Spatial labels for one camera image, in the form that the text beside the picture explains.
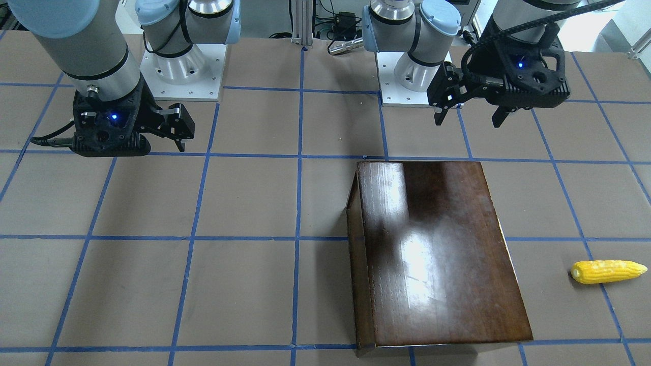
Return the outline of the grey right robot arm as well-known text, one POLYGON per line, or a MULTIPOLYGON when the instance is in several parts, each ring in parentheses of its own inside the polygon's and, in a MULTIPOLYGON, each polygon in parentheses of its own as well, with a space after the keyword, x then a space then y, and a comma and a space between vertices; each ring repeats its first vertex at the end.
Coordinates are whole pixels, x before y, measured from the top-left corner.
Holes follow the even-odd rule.
POLYGON ((72 118, 51 134, 31 137, 44 147, 68 148, 85 157, 146 156, 146 134, 172 140, 180 152, 195 137, 186 106, 160 107, 156 98, 174 86, 211 83, 215 99, 220 60, 202 45, 235 44, 241 35, 238 1, 137 1, 144 67, 128 48, 115 13, 117 1, 9 1, 12 14, 31 31, 75 87, 72 118))

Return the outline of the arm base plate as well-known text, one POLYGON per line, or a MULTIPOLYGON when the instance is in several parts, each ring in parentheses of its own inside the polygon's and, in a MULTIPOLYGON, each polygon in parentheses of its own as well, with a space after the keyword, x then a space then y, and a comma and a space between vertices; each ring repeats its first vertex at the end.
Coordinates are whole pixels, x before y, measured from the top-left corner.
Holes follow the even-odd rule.
POLYGON ((227 52, 221 44, 195 44, 177 58, 146 52, 140 71, 158 101, 218 102, 227 52))
POLYGON ((426 91, 442 63, 428 67, 405 52, 379 52, 376 64, 384 106, 432 108, 426 91))

